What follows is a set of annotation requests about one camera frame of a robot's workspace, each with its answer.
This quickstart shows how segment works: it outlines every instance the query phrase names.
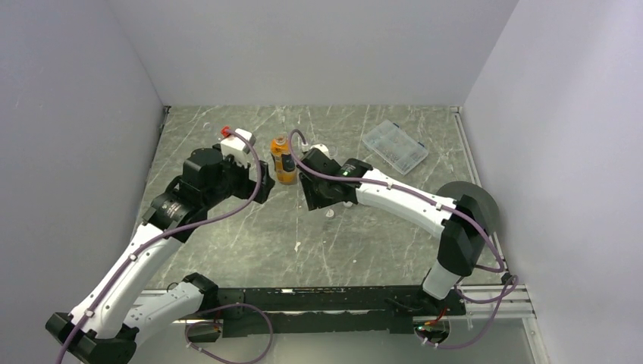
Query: orange bottle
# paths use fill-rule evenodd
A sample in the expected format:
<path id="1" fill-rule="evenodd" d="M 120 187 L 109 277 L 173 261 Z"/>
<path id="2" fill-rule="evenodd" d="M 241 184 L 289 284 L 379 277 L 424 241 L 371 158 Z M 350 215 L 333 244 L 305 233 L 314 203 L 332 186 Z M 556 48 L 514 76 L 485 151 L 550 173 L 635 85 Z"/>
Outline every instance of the orange bottle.
<path id="1" fill-rule="evenodd" d="M 282 184 L 297 183 L 297 169 L 295 161 L 288 150 L 286 137 L 280 135 L 270 143 L 270 154 L 274 162 L 274 171 L 277 173 L 277 180 Z"/>

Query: red component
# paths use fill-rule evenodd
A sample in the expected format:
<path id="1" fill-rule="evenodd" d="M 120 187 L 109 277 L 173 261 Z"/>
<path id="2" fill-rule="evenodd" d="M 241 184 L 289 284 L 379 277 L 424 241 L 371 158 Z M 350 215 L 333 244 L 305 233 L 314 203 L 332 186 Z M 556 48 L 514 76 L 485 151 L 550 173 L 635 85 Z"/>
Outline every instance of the red component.
<path id="1" fill-rule="evenodd" d="M 223 135 L 224 138 L 227 138 L 230 136 L 230 127 L 229 126 L 224 126 L 223 129 L 221 129 L 221 135 Z"/>

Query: white wall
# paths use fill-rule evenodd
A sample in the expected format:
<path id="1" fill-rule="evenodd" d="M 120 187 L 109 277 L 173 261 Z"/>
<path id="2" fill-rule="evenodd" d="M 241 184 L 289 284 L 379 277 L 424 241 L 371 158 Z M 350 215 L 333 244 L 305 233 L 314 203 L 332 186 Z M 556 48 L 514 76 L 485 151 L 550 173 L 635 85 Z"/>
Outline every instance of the white wall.
<path id="1" fill-rule="evenodd" d="M 517 0 L 109 0 L 166 105 L 462 105 Z"/>
<path id="2" fill-rule="evenodd" d="M 521 0 L 465 103 L 554 363 L 643 362 L 643 3 Z"/>
<path id="3" fill-rule="evenodd" d="M 127 243 L 161 111 L 106 2 L 0 2 L 0 362 L 54 361 L 45 322 Z"/>

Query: plastic storage box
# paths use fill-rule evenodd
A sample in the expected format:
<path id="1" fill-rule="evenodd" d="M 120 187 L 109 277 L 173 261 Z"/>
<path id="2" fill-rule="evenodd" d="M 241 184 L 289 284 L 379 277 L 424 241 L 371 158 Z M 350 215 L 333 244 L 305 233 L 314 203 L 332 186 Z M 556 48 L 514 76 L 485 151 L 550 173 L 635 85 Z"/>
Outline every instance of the plastic storage box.
<path id="1" fill-rule="evenodd" d="M 365 134 L 362 141 L 401 174 L 409 173 L 428 155 L 424 145 L 389 120 Z"/>

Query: marble surface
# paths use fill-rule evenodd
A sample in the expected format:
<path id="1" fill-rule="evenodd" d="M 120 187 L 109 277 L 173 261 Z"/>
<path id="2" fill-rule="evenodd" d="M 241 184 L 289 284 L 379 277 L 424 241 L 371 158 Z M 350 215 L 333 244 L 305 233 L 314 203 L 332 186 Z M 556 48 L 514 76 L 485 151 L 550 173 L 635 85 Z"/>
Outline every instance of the marble surface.
<path id="1" fill-rule="evenodd" d="M 407 175 L 361 143 L 361 136 L 389 119 L 424 143 L 428 157 Z M 312 143 L 335 147 L 340 164 L 360 158 L 406 184 L 434 193 L 452 180 L 470 180 L 463 145 L 449 108 L 408 105 L 173 107 L 149 172 L 140 214 L 180 174 L 190 153 L 211 146 L 224 125 L 251 130 L 261 159 L 269 144 L 298 127 Z M 230 211 L 230 198 L 209 217 Z M 148 283 L 165 288 L 198 271 L 221 287 L 304 287 L 419 284 L 438 252 L 438 240 L 414 224 L 367 206 L 309 212 L 299 185 L 275 185 L 267 203 L 253 203 L 216 224 L 200 227 Z M 485 250 L 480 263 L 493 265 Z M 466 284 L 498 284 L 477 270 Z"/>

